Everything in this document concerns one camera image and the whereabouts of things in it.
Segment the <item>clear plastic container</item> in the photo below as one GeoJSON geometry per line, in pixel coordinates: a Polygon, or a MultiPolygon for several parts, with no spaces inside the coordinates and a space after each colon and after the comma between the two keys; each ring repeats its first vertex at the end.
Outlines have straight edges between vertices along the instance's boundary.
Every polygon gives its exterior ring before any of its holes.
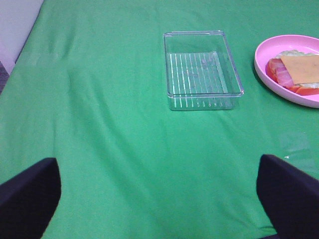
{"type": "Polygon", "coordinates": [[[234,108],[244,89],[223,31],[165,33],[164,47],[171,110],[234,108]]]}

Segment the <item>green tablecloth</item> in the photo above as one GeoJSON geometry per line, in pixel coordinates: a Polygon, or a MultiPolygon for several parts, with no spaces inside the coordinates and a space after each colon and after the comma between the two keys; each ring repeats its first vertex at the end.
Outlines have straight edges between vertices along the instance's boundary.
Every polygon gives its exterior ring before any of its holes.
{"type": "Polygon", "coordinates": [[[0,181],[57,158],[45,239],[274,234],[259,158],[318,177],[319,115],[265,87],[254,52],[274,35],[318,37],[318,16],[317,0],[45,0],[0,96],[0,181]],[[245,89],[235,109],[168,109],[162,35],[193,30],[225,31],[245,89]]]}

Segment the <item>transparent tray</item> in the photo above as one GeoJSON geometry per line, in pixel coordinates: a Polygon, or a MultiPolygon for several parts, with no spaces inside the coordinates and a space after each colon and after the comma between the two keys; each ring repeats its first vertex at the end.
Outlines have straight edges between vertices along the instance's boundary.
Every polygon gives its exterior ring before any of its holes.
{"type": "Polygon", "coordinates": [[[227,110],[242,88],[222,31],[164,34],[169,108],[227,110]]]}

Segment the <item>pink plate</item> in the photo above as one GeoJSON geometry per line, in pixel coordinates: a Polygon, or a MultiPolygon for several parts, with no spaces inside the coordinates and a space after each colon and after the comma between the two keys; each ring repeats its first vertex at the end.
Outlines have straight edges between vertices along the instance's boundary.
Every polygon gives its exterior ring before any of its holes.
{"type": "Polygon", "coordinates": [[[282,51],[298,50],[319,53],[319,39],[302,35],[280,35],[263,41],[255,52],[255,69],[264,84],[281,97],[299,105],[319,108],[319,95],[301,96],[278,85],[266,75],[267,62],[282,51]]]}

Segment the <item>cheese slice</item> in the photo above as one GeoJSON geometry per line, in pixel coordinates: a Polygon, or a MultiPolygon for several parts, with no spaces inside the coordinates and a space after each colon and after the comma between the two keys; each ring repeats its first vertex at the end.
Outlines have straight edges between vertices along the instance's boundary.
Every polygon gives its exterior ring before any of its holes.
{"type": "Polygon", "coordinates": [[[319,82],[319,55],[281,56],[294,84],[319,82]]]}

